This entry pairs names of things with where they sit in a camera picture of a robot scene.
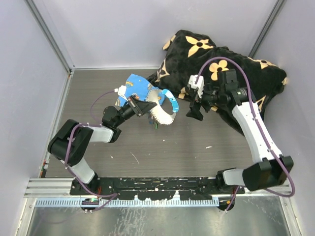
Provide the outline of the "white blue large keyring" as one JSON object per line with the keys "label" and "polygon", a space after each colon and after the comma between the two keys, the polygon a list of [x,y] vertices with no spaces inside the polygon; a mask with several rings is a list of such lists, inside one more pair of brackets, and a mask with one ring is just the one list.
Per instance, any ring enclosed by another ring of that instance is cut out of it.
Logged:
{"label": "white blue large keyring", "polygon": [[[172,105],[172,113],[168,113],[159,103],[158,95],[164,95]],[[171,125],[179,111],[179,104],[171,91],[168,89],[153,89],[148,92],[147,102],[156,103],[156,106],[149,110],[149,114],[160,125]]]}

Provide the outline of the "bunch of coloured keys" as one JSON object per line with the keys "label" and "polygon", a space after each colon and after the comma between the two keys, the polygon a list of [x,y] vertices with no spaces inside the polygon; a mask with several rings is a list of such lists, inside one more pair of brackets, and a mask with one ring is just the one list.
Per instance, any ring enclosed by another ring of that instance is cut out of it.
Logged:
{"label": "bunch of coloured keys", "polygon": [[151,115],[148,116],[148,121],[149,124],[152,125],[155,130],[158,129],[159,123]]}

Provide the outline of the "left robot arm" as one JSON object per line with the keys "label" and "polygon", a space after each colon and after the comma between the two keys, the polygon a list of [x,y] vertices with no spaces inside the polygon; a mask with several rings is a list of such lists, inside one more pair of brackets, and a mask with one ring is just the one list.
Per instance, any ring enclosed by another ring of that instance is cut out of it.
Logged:
{"label": "left robot arm", "polygon": [[84,154],[89,143],[114,143],[118,140],[122,123],[136,115],[148,113],[159,103],[141,101],[130,96],[120,109],[108,106],[103,111],[101,124],[82,124],[68,119],[50,141],[48,152],[61,161],[81,183],[81,189],[88,195],[97,192],[99,180],[97,173],[87,164]]}

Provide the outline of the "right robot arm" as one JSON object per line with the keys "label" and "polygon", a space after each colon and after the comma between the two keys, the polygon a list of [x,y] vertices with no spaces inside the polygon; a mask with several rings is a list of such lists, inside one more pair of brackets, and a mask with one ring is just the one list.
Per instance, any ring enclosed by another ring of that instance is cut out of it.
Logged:
{"label": "right robot arm", "polygon": [[188,88],[193,90],[193,99],[187,117],[202,120],[202,102],[208,102],[230,112],[239,124],[252,154],[253,164],[245,169],[231,168],[218,171],[216,188],[220,193],[228,193],[233,186],[243,186],[249,191],[270,190],[288,180],[293,167],[293,159],[283,156],[273,142],[263,120],[254,96],[248,88],[239,85],[234,69],[220,72],[217,87],[204,83],[202,76],[191,75]]}

